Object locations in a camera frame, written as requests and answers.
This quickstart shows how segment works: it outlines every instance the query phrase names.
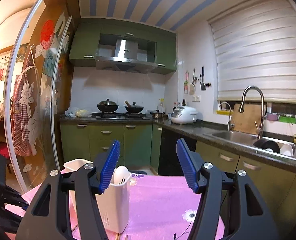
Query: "kitchen sink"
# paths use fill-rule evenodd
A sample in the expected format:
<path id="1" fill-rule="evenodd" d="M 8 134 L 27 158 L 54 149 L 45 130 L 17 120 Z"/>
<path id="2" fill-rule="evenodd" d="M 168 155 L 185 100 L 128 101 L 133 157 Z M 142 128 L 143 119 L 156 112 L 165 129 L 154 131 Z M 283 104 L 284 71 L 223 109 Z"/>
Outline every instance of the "kitchen sink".
<path id="1" fill-rule="evenodd" d="M 243 132 L 238 132 L 238 131 L 229 131 L 229 132 L 228 131 L 218 131 L 218 132 L 210 133 L 208 135 L 210 135 L 210 136 L 212 136 L 214 138 L 217 138 L 217 139 L 221 139 L 223 141 L 231 142 L 231 143 L 234 143 L 236 145 L 244 146 L 246 148 L 256 150 L 256 151 L 259 151 L 259 152 L 263 152 L 263 153 L 266 153 L 266 154 L 275 155 L 275 156 L 283 157 L 283 158 L 286 158 L 286 159 L 296 160 L 296 158 L 295 158 L 296 149 L 295 149 L 293 143 L 291 143 L 291 142 L 278 140 L 278 139 L 274 139 L 274 138 L 269 138 L 269 137 L 263 137 L 265 139 L 272 140 L 275 143 L 277 143 L 279 148 L 281 148 L 285 144 L 290 145 L 293 148 L 293 152 L 294 152 L 293 157 L 282 155 L 282 154 L 276 153 L 276 152 L 266 151 L 264 149 L 255 147 L 253 145 L 253 143 L 255 143 L 257 141 L 257 135 L 254 135 L 254 134 L 248 134 L 248 133 L 243 133 Z"/>

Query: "range hood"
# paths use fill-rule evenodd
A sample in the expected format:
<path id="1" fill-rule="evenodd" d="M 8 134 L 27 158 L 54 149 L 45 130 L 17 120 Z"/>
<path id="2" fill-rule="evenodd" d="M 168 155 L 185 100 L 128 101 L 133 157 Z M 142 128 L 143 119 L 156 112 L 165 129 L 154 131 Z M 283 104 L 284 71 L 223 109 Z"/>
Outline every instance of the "range hood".
<path id="1" fill-rule="evenodd" d="M 96 68 L 146 74 L 157 63 L 137 60 L 138 42 L 117 39 L 114 57 L 96 56 Z"/>

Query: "roller blind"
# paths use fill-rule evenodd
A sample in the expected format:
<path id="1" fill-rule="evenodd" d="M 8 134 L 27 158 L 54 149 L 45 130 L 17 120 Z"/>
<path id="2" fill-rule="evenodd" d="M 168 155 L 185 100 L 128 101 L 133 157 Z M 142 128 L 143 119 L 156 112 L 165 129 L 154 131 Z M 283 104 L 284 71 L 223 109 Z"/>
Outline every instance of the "roller blind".
<path id="1" fill-rule="evenodd" d="M 265 100 L 296 103 L 296 12 L 287 0 L 262 0 L 211 22 L 218 100 L 240 100 L 249 85 Z M 247 94 L 259 100 L 256 91 Z"/>

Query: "rice cooker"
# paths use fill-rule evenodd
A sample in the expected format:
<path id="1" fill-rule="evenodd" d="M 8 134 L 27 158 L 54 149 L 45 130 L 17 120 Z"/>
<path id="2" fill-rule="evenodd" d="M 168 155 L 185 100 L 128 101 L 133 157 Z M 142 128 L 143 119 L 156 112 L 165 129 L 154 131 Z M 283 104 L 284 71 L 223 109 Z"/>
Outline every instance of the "rice cooker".
<path id="1" fill-rule="evenodd" d="M 186 124 L 196 122 L 197 110 L 189 106 L 178 106 L 171 114 L 171 121 L 173 123 Z"/>

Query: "wooden cutting board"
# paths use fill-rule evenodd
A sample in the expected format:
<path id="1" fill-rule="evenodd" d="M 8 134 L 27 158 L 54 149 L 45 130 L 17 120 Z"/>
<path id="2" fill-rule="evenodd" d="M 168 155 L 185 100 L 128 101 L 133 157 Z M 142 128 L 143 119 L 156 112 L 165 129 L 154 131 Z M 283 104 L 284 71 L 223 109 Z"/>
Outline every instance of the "wooden cutting board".
<path id="1" fill-rule="evenodd" d="M 232 128 L 232 130 L 257 134 L 255 122 L 259 127 L 261 123 L 261 105 L 245 104 L 245 109 L 243 113 L 238 112 L 239 106 L 240 104 L 235 104 L 234 106 L 231 123 L 234 123 L 235 126 Z"/>

